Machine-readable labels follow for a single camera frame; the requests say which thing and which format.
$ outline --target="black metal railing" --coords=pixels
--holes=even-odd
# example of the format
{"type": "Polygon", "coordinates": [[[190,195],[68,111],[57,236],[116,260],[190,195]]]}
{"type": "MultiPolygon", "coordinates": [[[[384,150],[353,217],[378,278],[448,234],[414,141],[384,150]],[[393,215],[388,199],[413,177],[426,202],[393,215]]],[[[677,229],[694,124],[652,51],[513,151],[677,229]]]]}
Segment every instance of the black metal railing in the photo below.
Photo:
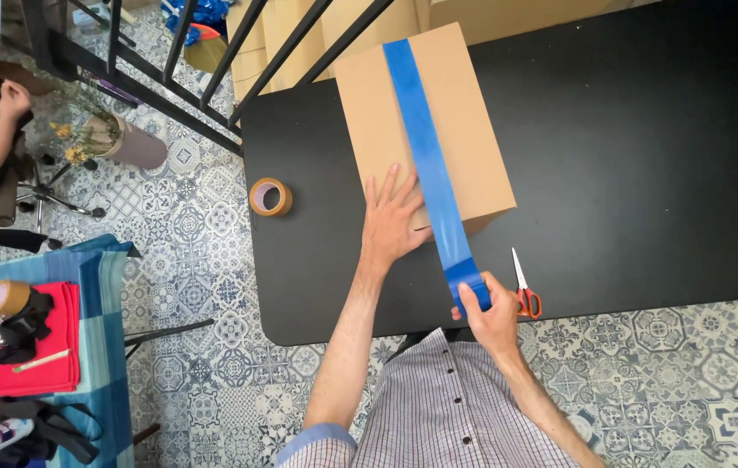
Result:
{"type": "MultiPolygon", "coordinates": [[[[60,0],[61,25],[57,28],[50,26],[45,19],[45,11],[42,0],[22,0],[23,14],[26,19],[26,28],[31,38],[31,51],[27,51],[35,59],[37,67],[50,72],[64,80],[73,81],[84,79],[78,72],[78,68],[86,70],[88,73],[97,78],[104,79],[112,83],[115,87],[120,88],[132,96],[146,102],[151,107],[164,112],[182,124],[190,127],[197,133],[208,137],[210,140],[218,143],[222,147],[232,151],[239,156],[243,156],[242,147],[221,132],[212,128],[208,123],[204,122],[198,116],[192,115],[185,109],[168,101],[160,96],[157,92],[139,81],[130,77],[117,68],[117,58],[121,58],[128,64],[135,67],[141,73],[153,81],[161,84],[167,90],[173,92],[187,104],[195,107],[198,111],[204,113],[213,121],[217,122],[223,128],[228,129],[237,137],[241,137],[242,133],[236,122],[242,115],[245,107],[250,101],[259,95],[260,91],[265,88],[268,82],[277,73],[282,64],[291,55],[291,52],[300,44],[306,34],[312,29],[320,16],[326,11],[326,8],[333,0],[316,0],[308,9],[306,14],[300,19],[297,26],[294,27],[285,43],[279,48],[273,59],[268,63],[260,74],[259,78],[253,83],[242,101],[234,106],[229,116],[225,116],[215,108],[210,106],[219,83],[222,82],[233,59],[239,53],[239,48],[248,37],[253,24],[259,18],[262,9],[265,7],[267,0],[249,0],[250,4],[245,11],[236,31],[229,38],[228,48],[219,60],[218,67],[210,78],[207,88],[201,97],[196,97],[193,92],[187,90],[173,79],[173,70],[178,63],[178,56],[185,44],[187,30],[193,21],[193,16],[197,4],[197,0],[185,0],[184,10],[178,19],[175,35],[173,37],[172,47],[167,55],[164,70],[159,70],[155,65],[147,62],[131,48],[135,47],[135,42],[120,30],[120,6],[121,0],[111,0],[110,8],[112,11],[111,19],[106,20],[92,12],[87,6],[81,3],[81,0],[60,0]],[[65,28],[65,8],[66,2],[72,2],[73,5],[83,10],[91,16],[102,27],[109,28],[109,42],[107,47],[106,59],[103,60],[87,50],[81,45],[74,42],[66,36],[65,28]]],[[[334,41],[331,48],[328,48],[317,62],[306,72],[305,75],[297,82],[297,85],[308,84],[328,68],[337,57],[349,47],[358,36],[369,27],[375,19],[384,12],[384,10],[394,0],[374,0],[369,7],[349,26],[343,34],[334,41]]],[[[120,98],[117,94],[112,95],[114,98],[120,98]]]]}

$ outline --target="scissors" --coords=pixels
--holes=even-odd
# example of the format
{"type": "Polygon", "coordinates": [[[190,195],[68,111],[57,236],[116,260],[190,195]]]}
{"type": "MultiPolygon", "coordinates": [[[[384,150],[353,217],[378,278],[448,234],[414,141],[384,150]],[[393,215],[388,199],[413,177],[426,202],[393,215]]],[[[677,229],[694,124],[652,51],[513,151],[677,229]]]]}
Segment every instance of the scissors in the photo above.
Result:
{"type": "Polygon", "coordinates": [[[528,315],[530,318],[536,320],[540,318],[540,315],[542,314],[542,303],[540,301],[540,297],[537,296],[533,291],[528,289],[528,283],[525,282],[524,275],[522,274],[520,259],[516,256],[516,249],[511,247],[510,250],[514,252],[514,269],[516,270],[516,280],[520,283],[520,288],[516,290],[516,295],[519,296],[520,305],[522,306],[519,314],[528,315]]]}

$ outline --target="blue plaid cloth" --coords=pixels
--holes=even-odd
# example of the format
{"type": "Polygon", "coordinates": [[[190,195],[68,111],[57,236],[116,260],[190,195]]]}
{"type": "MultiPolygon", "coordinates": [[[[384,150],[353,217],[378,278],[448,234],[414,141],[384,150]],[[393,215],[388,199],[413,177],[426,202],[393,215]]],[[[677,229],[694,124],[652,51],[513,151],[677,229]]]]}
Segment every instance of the blue plaid cloth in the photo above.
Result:
{"type": "MultiPolygon", "coordinates": [[[[89,407],[103,430],[100,440],[93,442],[100,454],[90,465],[82,465],[61,448],[47,463],[50,468],[135,466],[120,306],[121,277],[131,250],[131,242],[118,242],[108,234],[66,249],[0,261],[0,280],[81,286],[81,381],[73,392],[37,398],[55,405],[82,403],[89,407]]],[[[100,433],[91,420],[75,419],[71,413],[66,417],[88,436],[100,433]]]]}

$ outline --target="scissors blade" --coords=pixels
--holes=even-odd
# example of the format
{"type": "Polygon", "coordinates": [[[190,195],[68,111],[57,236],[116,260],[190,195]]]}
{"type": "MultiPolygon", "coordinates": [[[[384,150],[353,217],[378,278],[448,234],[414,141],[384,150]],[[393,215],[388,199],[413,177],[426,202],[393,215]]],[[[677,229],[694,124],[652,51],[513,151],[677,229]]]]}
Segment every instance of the scissors blade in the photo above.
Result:
{"type": "Polygon", "coordinates": [[[520,266],[520,258],[516,256],[516,249],[510,248],[514,252],[514,269],[516,270],[516,281],[520,283],[521,289],[528,289],[528,283],[524,282],[524,275],[522,274],[522,267],[520,266]]]}

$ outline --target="plaid shirt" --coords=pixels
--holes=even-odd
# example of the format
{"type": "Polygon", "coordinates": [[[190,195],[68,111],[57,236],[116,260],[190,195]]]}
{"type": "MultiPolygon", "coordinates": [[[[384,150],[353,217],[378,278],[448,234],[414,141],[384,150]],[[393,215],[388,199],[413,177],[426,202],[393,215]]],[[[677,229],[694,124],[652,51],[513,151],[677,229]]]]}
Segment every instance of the plaid shirt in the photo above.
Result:
{"type": "Polygon", "coordinates": [[[485,348],[448,343],[441,329],[383,367],[359,444],[318,424],[277,465],[579,466],[522,414],[485,348]]]}

